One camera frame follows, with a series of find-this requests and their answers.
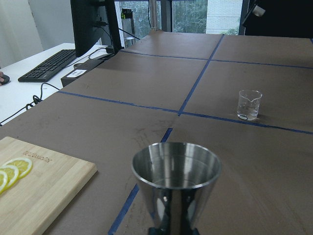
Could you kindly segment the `black computer monitor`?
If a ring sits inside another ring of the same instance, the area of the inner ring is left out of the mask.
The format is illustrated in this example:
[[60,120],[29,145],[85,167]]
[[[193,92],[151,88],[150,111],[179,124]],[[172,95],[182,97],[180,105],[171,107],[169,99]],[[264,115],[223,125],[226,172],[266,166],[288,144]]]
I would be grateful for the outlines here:
[[71,0],[71,15],[76,56],[88,52],[108,27],[113,52],[122,49],[113,0]]

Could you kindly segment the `water bottle green cap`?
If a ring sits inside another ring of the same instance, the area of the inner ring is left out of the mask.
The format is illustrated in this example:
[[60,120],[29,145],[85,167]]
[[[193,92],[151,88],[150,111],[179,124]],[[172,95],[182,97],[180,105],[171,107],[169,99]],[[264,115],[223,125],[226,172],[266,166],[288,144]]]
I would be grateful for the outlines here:
[[130,47],[136,41],[133,12],[129,8],[121,10],[122,32],[124,37],[125,48]]

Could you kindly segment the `black computer mouse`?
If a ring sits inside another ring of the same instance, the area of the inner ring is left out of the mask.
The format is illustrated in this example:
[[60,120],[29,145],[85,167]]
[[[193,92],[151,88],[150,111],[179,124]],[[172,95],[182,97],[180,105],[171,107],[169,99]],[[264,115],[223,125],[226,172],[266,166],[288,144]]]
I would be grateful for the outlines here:
[[10,77],[5,75],[5,74],[0,77],[0,85],[1,86],[6,85],[7,83],[9,83],[9,81],[10,81]]

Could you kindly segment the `black box with label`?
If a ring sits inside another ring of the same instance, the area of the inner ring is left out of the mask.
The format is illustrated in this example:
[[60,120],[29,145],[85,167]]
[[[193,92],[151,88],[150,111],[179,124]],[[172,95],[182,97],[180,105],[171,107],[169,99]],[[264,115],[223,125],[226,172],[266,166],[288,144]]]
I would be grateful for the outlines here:
[[63,87],[67,86],[71,82],[78,79],[80,76],[84,75],[85,73],[91,71],[95,67],[102,64],[104,60],[100,59],[88,59],[83,63],[78,63],[74,65],[74,69],[68,73],[66,76],[61,78],[61,83]]

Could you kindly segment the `small glass beaker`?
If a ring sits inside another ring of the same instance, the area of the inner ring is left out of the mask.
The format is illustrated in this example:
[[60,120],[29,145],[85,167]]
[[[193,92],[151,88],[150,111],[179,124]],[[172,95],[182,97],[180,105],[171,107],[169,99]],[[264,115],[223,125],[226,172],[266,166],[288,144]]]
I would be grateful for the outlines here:
[[257,118],[260,102],[263,94],[255,90],[239,91],[237,116],[246,121]]

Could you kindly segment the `bamboo cutting board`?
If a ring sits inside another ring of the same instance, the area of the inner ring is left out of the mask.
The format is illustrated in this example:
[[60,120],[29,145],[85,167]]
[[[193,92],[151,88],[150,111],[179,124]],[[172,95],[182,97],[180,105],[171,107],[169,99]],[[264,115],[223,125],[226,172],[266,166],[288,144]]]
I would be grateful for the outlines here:
[[41,235],[97,171],[94,163],[5,137],[0,163],[27,157],[33,167],[0,195],[2,235]]

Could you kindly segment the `black keyboard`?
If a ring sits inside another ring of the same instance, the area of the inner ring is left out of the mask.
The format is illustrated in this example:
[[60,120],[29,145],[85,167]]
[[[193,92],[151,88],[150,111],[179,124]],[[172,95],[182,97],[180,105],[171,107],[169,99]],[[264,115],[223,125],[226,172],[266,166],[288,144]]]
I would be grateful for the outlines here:
[[63,49],[18,78],[19,82],[47,82],[76,58],[75,49]]

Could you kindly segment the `steel jigger measuring cup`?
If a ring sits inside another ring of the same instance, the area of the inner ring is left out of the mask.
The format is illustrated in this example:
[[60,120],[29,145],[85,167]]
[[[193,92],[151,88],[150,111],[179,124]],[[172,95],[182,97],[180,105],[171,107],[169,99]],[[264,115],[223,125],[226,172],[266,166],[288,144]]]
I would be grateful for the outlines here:
[[160,142],[132,160],[153,226],[150,235],[197,235],[198,219],[221,174],[222,163],[210,150],[186,142]]

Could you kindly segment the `lemon slice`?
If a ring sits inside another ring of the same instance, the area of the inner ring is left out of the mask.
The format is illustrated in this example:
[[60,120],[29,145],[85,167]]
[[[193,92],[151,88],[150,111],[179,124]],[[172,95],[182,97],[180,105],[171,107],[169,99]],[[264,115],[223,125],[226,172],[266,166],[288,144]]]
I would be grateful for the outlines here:
[[8,183],[7,173],[3,170],[0,171],[0,193],[2,193]]
[[26,157],[18,157],[4,163],[4,165],[14,165],[19,170],[18,179],[25,177],[32,169],[33,162]]
[[0,169],[2,171],[4,171],[8,177],[8,182],[7,182],[6,186],[4,187],[4,189],[5,190],[9,189],[18,180],[18,177],[20,174],[19,169],[15,165],[4,165],[4,166],[1,166]]

